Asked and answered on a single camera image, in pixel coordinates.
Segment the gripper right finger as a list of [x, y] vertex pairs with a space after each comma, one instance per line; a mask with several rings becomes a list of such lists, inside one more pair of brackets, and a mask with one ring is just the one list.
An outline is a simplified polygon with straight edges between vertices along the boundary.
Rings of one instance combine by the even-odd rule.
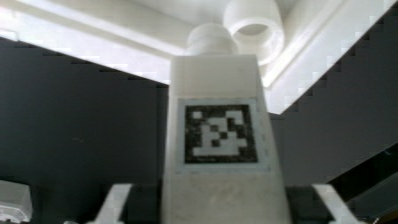
[[314, 184], [312, 188], [332, 215], [328, 224], [364, 224], [353, 216], [333, 187], [328, 184]]

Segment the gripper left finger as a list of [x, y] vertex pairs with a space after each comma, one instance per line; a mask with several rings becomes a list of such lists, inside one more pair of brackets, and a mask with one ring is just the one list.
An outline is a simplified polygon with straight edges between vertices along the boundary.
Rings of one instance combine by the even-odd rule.
[[127, 200], [131, 184], [113, 184], [99, 208], [97, 216], [87, 224], [124, 224], [120, 213]]

